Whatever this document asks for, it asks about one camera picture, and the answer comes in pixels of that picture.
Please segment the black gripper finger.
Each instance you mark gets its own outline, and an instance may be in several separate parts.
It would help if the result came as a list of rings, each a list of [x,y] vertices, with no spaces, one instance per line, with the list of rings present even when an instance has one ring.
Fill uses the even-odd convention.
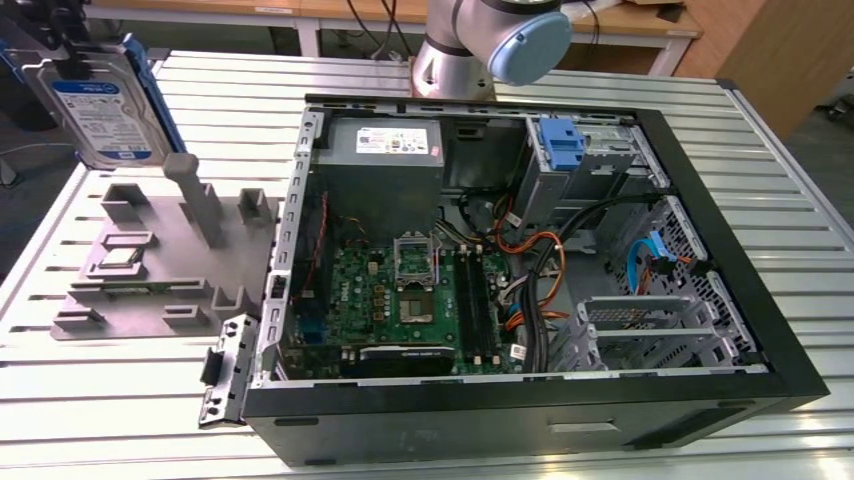
[[[90,40],[85,25],[85,12],[81,1],[57,0],[49,2],[50,27],[65,58],[57,61],[64,79],[89,80],[90,68],[78,46]]]

